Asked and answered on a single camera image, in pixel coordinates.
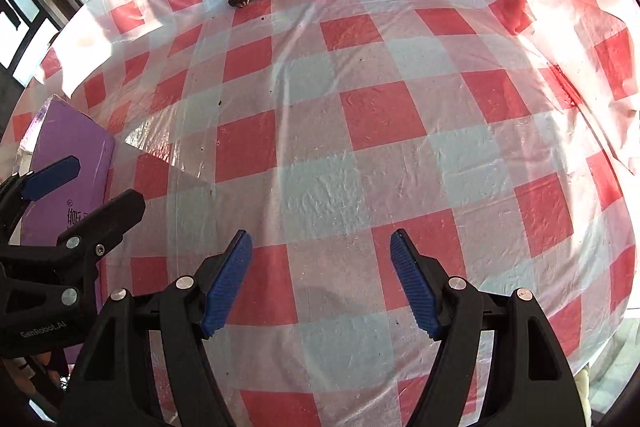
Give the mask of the white box purple rim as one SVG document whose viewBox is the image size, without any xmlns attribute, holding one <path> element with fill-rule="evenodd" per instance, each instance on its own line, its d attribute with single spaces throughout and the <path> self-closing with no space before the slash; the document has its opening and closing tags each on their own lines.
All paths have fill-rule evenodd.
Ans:
<svg viewBox="0 0 640 427">
<path fill-rule="evenodd" d="M 74 156 L 37 182 L 38 199 L 20 224 L 20 243 L 53 246 L 58 236 L 102 206 L 114 139 L 56 95 L 50 96 L 18 147 L 23 169 L 40 171 Z"/>
</svg>

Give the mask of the red white checkered tablecloth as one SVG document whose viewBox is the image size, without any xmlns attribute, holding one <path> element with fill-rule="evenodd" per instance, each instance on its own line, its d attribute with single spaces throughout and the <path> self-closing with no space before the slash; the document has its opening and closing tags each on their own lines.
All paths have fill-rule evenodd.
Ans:
<svg viewBox="0 0 640 427">
<path fill-rule="evenodd" d="M 250 233 L 206 351 L 240 426 L 399 426 L 437 347 L 392 262 L 533 291 L 572 369 L 634 281 L 636 0 L 89 0 L 36 69 L 1 170 L 58 95 L 114 136 L 107 193 L 146 200 L 101 265 L 160 291 Z"/>
</svg>

